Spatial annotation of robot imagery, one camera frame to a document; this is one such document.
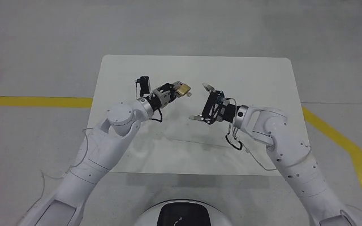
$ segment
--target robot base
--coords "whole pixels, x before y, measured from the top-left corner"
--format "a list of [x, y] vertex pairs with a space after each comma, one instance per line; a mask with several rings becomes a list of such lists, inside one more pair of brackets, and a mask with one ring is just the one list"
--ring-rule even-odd
[[216, 208], [199, 201], [180, 199], [161, 202], [146, 210], [135, 226], [232, 226]]

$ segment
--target white cable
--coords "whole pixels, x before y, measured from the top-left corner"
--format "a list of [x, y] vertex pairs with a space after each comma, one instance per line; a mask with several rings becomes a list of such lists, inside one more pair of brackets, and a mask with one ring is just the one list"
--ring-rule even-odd
[[251, 153], [251, 151], [250, 151], [245, 145], [244, 145], [244, 147], [245, 147], [246, 153], [251, 154], [251, 156], [253, 157], [253, 159], [255, 160], [255, 162], [257, 162], [257, 163], [259, 164], [259, 166], [261, 166], [261, 168], [263, 168], [263, 169], [266, 170], [266, 171], [274, 171], [274, 170], [277, 170], [276, 168], [273, 168], [273, 169], [267, 169], [267, 168], [265, 168], [265, 167], [261, 164], [261, 162], [259, 162], [259, 161], [255, 158], [255, 156], [253, 155], [253, 153]]
[[84, 156], [83, 156], [83, 159], [81, 159], [81, 161], [80, 161], [77, 165], [71, 166], [70, 168], [74, 168], [74, 167], [79, 166], [79, 165], [84, 161], [85, 157], [87, 156], [89, 141], [88, 141], [88, 136], [87, 136], [87, 134], [85, 133], [85, 131], [86, 131], [86, 130], [89, 130], [89, 129], [93, 129], [93, 127], [85, 128], [85, 129], [82, 130], [82, 132], [83, 132], [84, 135], [85, 135], [85, 139], [87, 140], [87, 149], [85, 150], [85, 154], [84, 154]]
[[46, 174], [43, 170], [40, 170], [41, 177], [42, 177], [42, 180], [43, 180], [43, 187], [42, 187], [41, 195], [40, 195], [40, 197], [31, 205], [31, 207], [25, 212], [25, 214], [18, 220], [18, 222], [17, 222], [16, 225], [18, 225], [18, 224], [20, 223], [20, 221], [26, 216], [26, 214], [29, 212], [29, 210], [30, 210], [31, 208], [33, 208], [33, 206], [34, 206], [39, 200], [41, 200], [41, 198], [43, 197], [44, 191], [45, 191], [45, 176], [46, 176], [46, 177], [49, 177], [49, 178], [51, 178], [51, 179], [53, 179], [53, 180], [63, 179], [63, 178], [67, 175], [67, 173], [69, 172], [69, 170], [70, 170], [71, 168], [74, 168], [74, 167], [79, 166], [79, 165], [84, 161], [84, 159], [85, 159], [85, 157], [87, 156], [87, 153], [88, 153], [88, 145], [89, 145], [88, 136], [87, 136], [87, 134], [86, 134], [85, 131], [86, 131], [86, 130], [89, 130], [89, 129], [93, 129], [93, 127], [91, 127], [91, 128], [85, 128], [85, 129], [82, 130], [82, 132], [83, 132], [84, 135], [85, 135], [85, 139], [86, 139], [86, 141], [87, 141], [87, 148], [85, 149], [85, 154], [84, 154], [82, 160], [81, 160], [77, 165], [69, 166], [69, 168], [67, 169], [67, 171], [66, 171], [66, 172], [63, 174], [63, 176], [61, 176], [61, 177], [52, 177], [52, 176], [49, 176], [48, 174]]

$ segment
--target black cable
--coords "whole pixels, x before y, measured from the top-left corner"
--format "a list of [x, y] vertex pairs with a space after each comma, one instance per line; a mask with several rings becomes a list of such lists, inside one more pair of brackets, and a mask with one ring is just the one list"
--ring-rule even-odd
[[162, 122], [162, 112], [161, 112], [160, 108], [158, 109], [158, 112], [160, 113], [160, 119], [151, 119], [151, 120], [154, 120], [154, 121], [157, 121], [157, 122], [161, 123]]
[[237, 149], [238, 151], [241, 151], [243, 149], [243, 143], [241, 141], [238, 141], [240, 147], [236, 147], [234, 144], [232, 144], [230, 141], [229, 141], [229, 138], [228, 138], [228, 135], [230, 134], [230, 132], [227, 133], [227, 135], [225, 135], [225, 139], [226, 141], [229, 143], [229, 145], [231, 145], [233, 148]]

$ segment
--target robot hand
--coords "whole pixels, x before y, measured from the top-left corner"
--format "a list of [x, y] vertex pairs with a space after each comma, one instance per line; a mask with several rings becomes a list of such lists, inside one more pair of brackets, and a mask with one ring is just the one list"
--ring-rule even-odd
[[[121, 159], [141, 127], [141, 122], [153, 119], [175, 99], [186, 95], [191, 89], [182, 82], [166, 83], [149, 92], [141, 86], [141, 97], [131, 104], [121, 102], [107, 112], [105, 120], [92, 128], [81, 144], [75, 164], [70, 167], [60, 186], [53, 194], [35, 203], [22, 218], [19, 225], [79, 225], [85, 203], [94, 187]], [[117, 135], [109, 133], [113, 128]]]
[[[208, 84], [203, 86], [210, 93], [209, 98], [202, 113], [190, 116], [190, 119], [207, 124], [216, 121], [229, 122], [229, 132], [225, 137], [227, 142], [238, 150], [243, 147], [243, 143], [236, 136], [239, 129], [255, 141], [265, 144], [269, 158], [306, 209], [311, 225], [358, 225], [355, 223], [357, 218], [339, 201], [326, 183], [310, 147], [294, 135], [286, 114], [270, 107], [237, 106], [236, 101], [226, 98], [223, 91], [215, 90]], [[259, 116], [250, 131], [248, 125], [256, 112], [259, 112]], [[239, 147], [228, 139], [231, 131]]]

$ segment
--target white table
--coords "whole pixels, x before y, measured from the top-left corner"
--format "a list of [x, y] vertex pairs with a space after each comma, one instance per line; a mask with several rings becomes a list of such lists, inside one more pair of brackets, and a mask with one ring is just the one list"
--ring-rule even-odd
[[[150, 76], [152, 89], [182, 81], [191, 87], [192, 96], [164, 108], [163, 123], [143, 123], [113, 172], [279, 175], [264, 171], [245, 151], [226, 143], [227, 122], [206, 125], [188, 119], [199, 114], [207, 100], [203, 82], [223, 90], [238, 105], [283, 110], [301, 140], [309, 143], [292, 65], [286, 58], [107, 55], [102, 60], [88, 127], [103, 119], [110, 106], [134, 101], [135, 79], [144, 75]], [[265, 167], [274, 168], [264, 145], [242, 132], [238, 137]]]

